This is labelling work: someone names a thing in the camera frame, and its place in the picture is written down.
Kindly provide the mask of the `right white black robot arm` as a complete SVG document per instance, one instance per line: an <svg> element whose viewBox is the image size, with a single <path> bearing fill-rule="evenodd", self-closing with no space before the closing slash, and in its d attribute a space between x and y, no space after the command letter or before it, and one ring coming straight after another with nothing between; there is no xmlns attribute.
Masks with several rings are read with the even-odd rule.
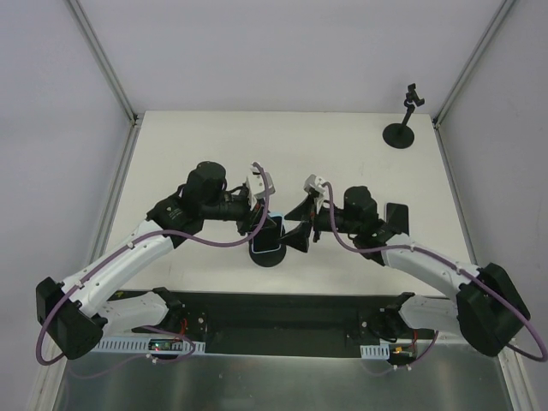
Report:
<svg viewBox="0 0 548 411"><path fill-rule="evenodd" d="M463 337L476 351L494 357L528 324L531 314L501 266L458 262L416 243L378 215L377 202L365 186L348 188L342 207L325 197L325 183L305 191L306 198L286 215L298 224L282 243L305 253L324 232L333 233L338 241L348 235L351 253L409 274L442 294L399 295L369 319L370 330L378 337L402 338L414 329L442 331Z"/></svg>

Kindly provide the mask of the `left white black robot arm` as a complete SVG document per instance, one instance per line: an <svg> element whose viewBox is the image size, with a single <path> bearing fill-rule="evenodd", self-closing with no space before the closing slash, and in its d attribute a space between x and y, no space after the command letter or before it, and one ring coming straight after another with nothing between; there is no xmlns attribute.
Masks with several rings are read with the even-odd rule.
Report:
<svg viewBox="0 0 548 411"><path fill-rule="evenodd" d="M148 325L163 333L175 331L182 305L166 289L127 303L111 303L109 298L185 241L218 248L248 243L265 226L274 192L270 174L259 163L251 165L245 182L234 190L228 190L221 164L199 163L112 251L61 282L47 277L37 285L38 363L78 359L110 333Z"/></svg>

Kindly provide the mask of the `phone with light blue case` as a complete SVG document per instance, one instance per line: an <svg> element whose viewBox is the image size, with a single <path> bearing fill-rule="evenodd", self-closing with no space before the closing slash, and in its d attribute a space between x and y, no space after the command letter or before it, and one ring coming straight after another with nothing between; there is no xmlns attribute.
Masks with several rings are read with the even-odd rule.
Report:
<svg viewBox="0 0 548 411"><path fill-rule="evenodd" d="M284 215L271 212L260 232L250 241L249 252L252 256L280 253L285 246L280 242L285 234Z"/></svg>

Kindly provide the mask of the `black phone stand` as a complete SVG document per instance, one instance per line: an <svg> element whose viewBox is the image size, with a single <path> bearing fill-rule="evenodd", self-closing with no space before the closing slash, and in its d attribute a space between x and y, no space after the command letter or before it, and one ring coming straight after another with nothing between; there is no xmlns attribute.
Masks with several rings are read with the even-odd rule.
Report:
<svg viewBox="0 0 548 411"><path fill-rule="evenodd" d="M279 249L277 251L271 251L268 253L250 253L249 256L254 264L264 267L271 268L276 265L279 265L285 258L286 250Z"/></svg>

